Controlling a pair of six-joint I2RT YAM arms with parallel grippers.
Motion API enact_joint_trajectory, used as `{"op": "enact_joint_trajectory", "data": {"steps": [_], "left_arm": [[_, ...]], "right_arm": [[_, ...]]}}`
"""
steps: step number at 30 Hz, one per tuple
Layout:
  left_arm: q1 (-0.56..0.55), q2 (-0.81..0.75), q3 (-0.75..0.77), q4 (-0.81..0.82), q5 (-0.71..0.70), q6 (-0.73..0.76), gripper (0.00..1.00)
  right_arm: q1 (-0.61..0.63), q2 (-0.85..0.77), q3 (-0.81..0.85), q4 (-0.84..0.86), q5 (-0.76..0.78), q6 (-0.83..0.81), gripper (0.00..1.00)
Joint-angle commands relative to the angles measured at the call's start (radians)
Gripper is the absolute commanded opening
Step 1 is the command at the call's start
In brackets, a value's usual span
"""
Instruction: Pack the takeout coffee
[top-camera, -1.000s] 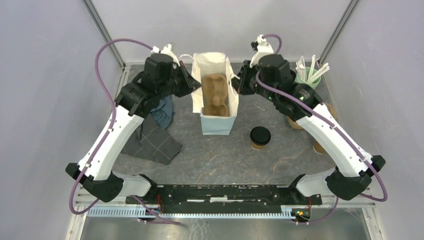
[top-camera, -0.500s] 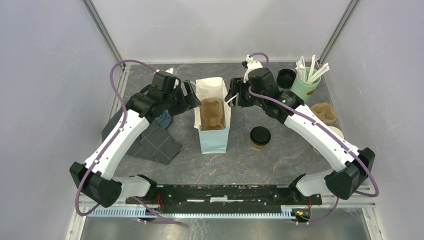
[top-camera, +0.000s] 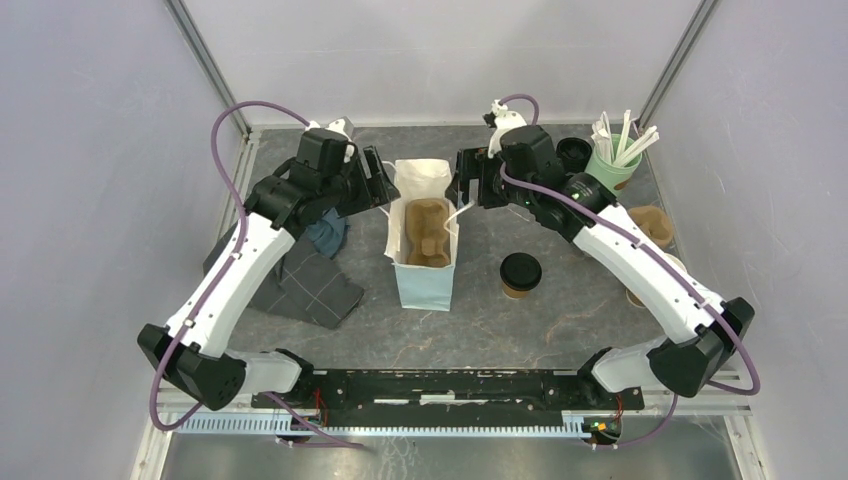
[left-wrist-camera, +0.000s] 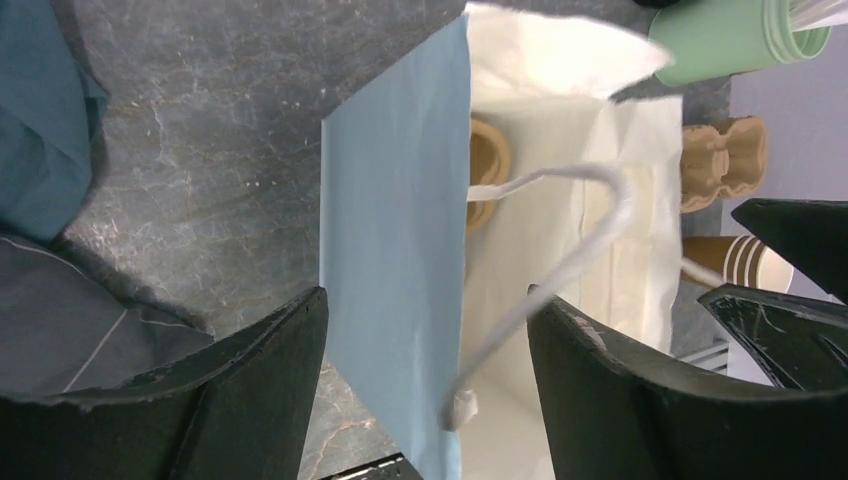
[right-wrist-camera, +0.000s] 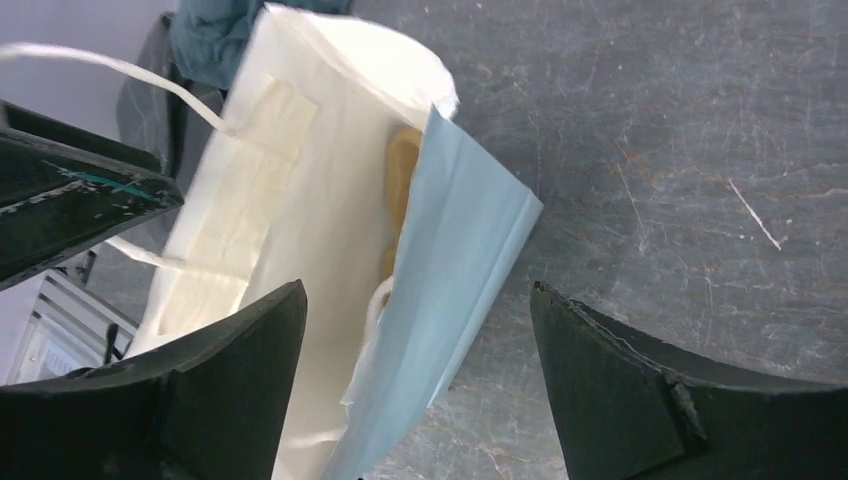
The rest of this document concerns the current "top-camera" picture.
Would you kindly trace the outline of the light blue paper bag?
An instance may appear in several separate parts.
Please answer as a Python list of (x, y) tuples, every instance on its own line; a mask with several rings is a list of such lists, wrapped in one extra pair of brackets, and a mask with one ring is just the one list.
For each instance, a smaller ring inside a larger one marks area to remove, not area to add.
[(448, 311), (458, 257), (458, 218), (474, 203), (447, 197), (453, 173), (442, 159), (391, 164), (400, 197), (382, 210), (388, 220), (384, 255), (394, 266), (401, 306)]

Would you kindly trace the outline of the brown pulp cup carrier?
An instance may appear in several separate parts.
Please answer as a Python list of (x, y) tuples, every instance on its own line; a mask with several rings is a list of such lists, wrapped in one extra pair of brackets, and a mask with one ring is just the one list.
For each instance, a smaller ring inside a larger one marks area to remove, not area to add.
[(449, 231), (444, 224), (449, 208), (444, 199), (429, 198), (409, 202), (405, 210), (405, 234), (410, 242), (406, 263), (442, 268), (450, 264)]

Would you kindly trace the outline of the brown paper coffee cup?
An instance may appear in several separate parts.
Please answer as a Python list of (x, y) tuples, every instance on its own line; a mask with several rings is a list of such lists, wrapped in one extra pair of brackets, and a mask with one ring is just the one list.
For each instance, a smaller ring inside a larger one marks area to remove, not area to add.
[(539, 283), (539, 278), (532, 278), (528, 281), (517, 281), (511, 277), (502, 277), (502, 291), (511, 299), (525, 298)]

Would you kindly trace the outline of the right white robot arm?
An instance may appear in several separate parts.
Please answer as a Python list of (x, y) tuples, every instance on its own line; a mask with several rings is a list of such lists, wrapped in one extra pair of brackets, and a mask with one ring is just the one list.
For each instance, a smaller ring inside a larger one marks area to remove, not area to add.
[(499, 129), (486, 147), (462, 149), (447, 192), (492, 209), (526, 208), (543, 227), (598, 261), (653, 315), (662, 336), (608, 348), (585, 363), (580, 400), (602, 408), (630, 387), (661, 385), (695, 397), (704, 386), (753, 396), (761, 379), (743, 344), (754, 318), (744, 298), (725, 299), (670, 261), (615, 195), (587, 172), (568, 168), (539, 125)]

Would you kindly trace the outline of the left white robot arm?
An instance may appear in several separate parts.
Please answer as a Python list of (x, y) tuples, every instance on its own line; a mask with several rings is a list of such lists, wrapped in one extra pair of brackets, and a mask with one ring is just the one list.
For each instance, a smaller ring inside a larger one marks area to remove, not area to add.
[(306, 405), (314, 381), (300, 362), (281, 351), (231, 350), (232, 331), (308, 226), (329, 210), (346, 217), (399, 196), (375, 147), (359, 147), (341, 130), (306, 130), (296, 155), (254, 185), (227, 247), (190, 298), (165, 324), (142, 327), (137, 344), (156, 379), (211, 411), (265, 391), (290, 407)]

